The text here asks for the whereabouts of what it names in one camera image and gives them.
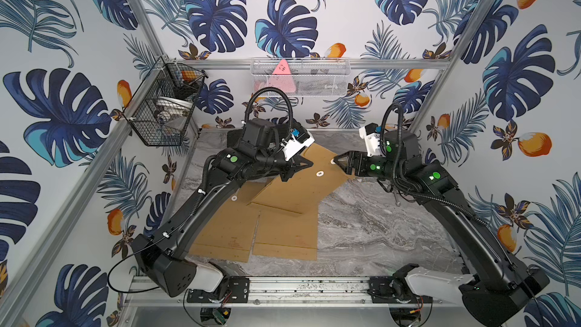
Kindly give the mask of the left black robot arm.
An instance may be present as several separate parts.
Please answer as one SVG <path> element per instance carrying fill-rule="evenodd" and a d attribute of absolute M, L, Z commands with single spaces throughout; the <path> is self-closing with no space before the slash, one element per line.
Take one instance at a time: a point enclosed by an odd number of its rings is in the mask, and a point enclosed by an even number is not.
<path fill-rule="evenodd" d="M 250 117 L 254 102 L 265 92 L 274 92 L 286 104 L 287 123 L 282 128 Z M 266 87 L 251 96 L 240 132 L 232 147 L 208 157 L 201 184 L 183 206 L 152 235 L 140 234 L 131 244 L 139 270 L 171 298 L 190 289 L 195 281 L 201 267 L 186 257 L 203 228 L 231 196 L 249 181 L 279 177 L 287 182 L 313 166 L 302 152 L 314 139 L 295 122 L 291 100 L 281 89 Z"/>

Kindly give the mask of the brown kraft file bag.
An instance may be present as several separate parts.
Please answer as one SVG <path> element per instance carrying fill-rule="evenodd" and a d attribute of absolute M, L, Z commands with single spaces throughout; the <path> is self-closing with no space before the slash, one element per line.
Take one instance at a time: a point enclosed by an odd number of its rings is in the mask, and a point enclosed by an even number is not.
<path fill-rule="evenodd" d="M 304 213 L 260 212 L 253 255 L 289 260 L 316 260 L 318 207 Z"/>
<path fill-rule="evenodd" d="M 249 206 L 285 216 L 300 216 L 309 213 L 352 179 L 332 163 L 336 154 L 321 145 L 311 145 L 302 156 L 313 162 L 313 166 L 299 171 L 287 182 L 275 178 L 252 199 Z"/>
<path fill-rule="evenodd" d="M 250 206 L 265 183 L 243 185 L 213 215 L 190 247 L 189 254 L 217 260 L 246 263 L 253 245 L 260 211 Z"/>

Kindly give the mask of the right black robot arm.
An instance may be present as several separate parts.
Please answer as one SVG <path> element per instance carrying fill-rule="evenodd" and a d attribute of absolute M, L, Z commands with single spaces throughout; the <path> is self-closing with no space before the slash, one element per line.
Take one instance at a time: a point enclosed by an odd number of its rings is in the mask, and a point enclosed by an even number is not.
<path fill-rule="evenodd" d="M 549 284 L 541 269 L 530 269 L 493 235 L 473 211 L 457 181 L 438 162 L 424 163 L 415 134 L 404 130 L 404 110 L 391 104 L 385 117 L 397 114 L 397 128 L 363 127 L 366 151 L 348 151 L 333 163 L 345 174 L 388 181 L 423 206 L 444 227 L 469 262 L 469 274 L 434 272 L 409 263 L 389 277 L 373 277 L 369 295 L 375 303 L 390 300 L 422 305 L 425 298 L 463 306 L 485 326 L 501 326 L 523 310 Z"/>

